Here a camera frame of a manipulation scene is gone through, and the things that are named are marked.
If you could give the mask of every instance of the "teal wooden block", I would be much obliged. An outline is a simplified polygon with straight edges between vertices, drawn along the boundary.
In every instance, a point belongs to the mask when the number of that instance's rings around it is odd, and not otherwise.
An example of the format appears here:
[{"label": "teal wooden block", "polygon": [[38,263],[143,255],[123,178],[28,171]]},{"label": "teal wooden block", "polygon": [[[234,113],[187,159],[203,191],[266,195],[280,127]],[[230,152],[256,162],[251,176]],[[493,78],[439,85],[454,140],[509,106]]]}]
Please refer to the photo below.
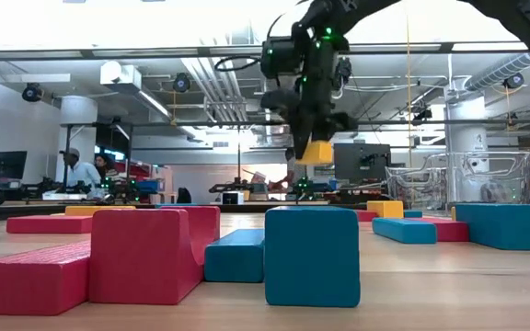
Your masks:
[{"label": "teal wooden block", "polygon": [[375,234],[399,241],[402,244],[435,244],[437,228],[433,223],[403,219],[374,218]]},{"label": "teal wooden block", "polygon": [[265,296],[272,305],[359,304],[355,211],[280,207],[265,214]]},{"label": "teal wooden block", "polygon": [[404,218],[421,218],[422,211],[404,211]]},{"label": "teal wooden block", "polygon": [[467,223],[469,241],[506,250],[530,250],[530,205],[461,203],[455,216]]},{"label": "teal wooden block", "polygon": [[263,229],[241,229],[206,247],[204,277],[208,281],[262,282]]}]

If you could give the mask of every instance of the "yellow block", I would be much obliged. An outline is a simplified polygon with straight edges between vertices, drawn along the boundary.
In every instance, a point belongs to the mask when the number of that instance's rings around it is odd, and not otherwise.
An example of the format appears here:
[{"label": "yellow block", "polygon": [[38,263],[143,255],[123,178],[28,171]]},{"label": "yellow block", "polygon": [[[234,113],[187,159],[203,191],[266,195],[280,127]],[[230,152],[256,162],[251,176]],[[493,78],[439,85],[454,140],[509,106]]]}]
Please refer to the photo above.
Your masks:
[{"label": "yellow block", "polygon": [[367,210],[375,211],[379,217],[404,217],[402,201],[367,201]]},{"label": "yellow block", "polygon": [[329,142],[311,142],[305,147],[304,156],[297,160],[298,165],[319,166],[332,163],[332,144]]},{"label": "yellow block", "polygon": [[107,209],[136,209],[134,206],[67,206],[64,209],[66,216],[93,216],[94,212]]}]

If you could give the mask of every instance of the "pink block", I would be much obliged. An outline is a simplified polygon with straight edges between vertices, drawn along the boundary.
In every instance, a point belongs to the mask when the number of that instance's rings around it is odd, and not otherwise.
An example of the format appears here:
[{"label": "pink block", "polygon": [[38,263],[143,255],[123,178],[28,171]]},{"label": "pink block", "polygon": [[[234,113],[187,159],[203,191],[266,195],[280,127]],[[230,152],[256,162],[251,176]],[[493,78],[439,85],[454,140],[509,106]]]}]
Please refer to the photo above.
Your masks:
[{"label": "pink block", "polygon": [[36,215],[10,217],[7,232],[10,234],[89,234],[91,216]]},{"label": "pink block", "polygon": [[357,218],[359,219],[359,222],[371,222],[375,217],[377,217],[377,212],[375,211],[355,210],[355,212],[357,212]]},{"label": "pink block", "polygon": [[214,206],[163,206],[161,209],[182,209],[188,213],[190,230],[199,232],[191,238],[205,238],[213,234],[213,240],[220,239],[220,208]]},{"label": "pink block", "polygon": [[440,242],[467,242],[469,241],[469,229],[467,223],[456,222],[447,219],[423,217],[407,218],[407,220],[433,223],[437,228],[437,241]]},{"label": "pink block", "polygon": [[88,241],[0,257],[0,314],[57,315],[87,301]]},{"label": "pink block", "polygon": [[203,279],[215,227],[215,219],[189,222],[182,209],[96,212],[89,300],[177,304]]}]

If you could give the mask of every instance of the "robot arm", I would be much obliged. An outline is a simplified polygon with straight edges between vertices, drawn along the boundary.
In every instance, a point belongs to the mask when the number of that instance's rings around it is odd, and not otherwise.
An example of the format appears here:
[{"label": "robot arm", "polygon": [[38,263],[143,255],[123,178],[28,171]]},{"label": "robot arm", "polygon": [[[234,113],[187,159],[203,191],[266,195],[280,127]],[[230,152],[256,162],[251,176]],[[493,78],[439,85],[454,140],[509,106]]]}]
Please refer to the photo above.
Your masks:
[{"label": "robot arm", "polygon": [[[530,50],[530,0],[459,0],[471,4],[487,17],[498,19]],[[289,37],[263,42],[261,71],[270,79],[299,74],[294,91],[268,92],[263,108],[278,109],[294,136],[296,158],[309,155],[309,142],[327,142],[336,131],[355,129],[357,123],[344,113],[332,113],[334,62],[347,51],[344,35],[360,20],[399,0],[314,0],[304,17],[293,24]],[[308,30],[314,31],[311,38]],[[306,164],[325,160],[307,159]]]}]

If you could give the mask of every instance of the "white pillar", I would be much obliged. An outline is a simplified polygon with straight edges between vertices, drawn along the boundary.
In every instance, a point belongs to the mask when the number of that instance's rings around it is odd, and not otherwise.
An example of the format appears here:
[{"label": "white pillar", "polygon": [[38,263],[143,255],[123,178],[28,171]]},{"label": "white pillar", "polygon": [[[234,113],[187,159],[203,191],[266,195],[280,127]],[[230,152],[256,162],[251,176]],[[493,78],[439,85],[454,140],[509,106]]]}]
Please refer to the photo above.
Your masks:
[{"label": "white pillar", "polygon": [[[98,120],[98,102],[88,97],[68,96],[63,97],[61,105],[61,124],[72,123],[93,123]],[[66,148],[65,127],[60,128],[59,151]],[[94,162],[94,152],[96,146],[96,128],[75,126],[72,129],[70,146],[76,148],[81,154],[79,160],[84,162]],[[56,180],[63,181],[64,162],[63,156],[59,155],[56,164]]]},{"label": "white pillar", "polygon": [[[487,118],[484,97],[476,97],[461,102],[449,102],[446,107],[448,120],[483,120]],[[452,124],[445,125],[447,151],[452,153],[449,162],[449,202],[481,201],[481,182],[473,182],[463,177],[463,173],[488,172],[490,169],[487,158],[470,158],[463,164],[466,157],[460,153],[487,152],[487,132],[484,124]]]}]

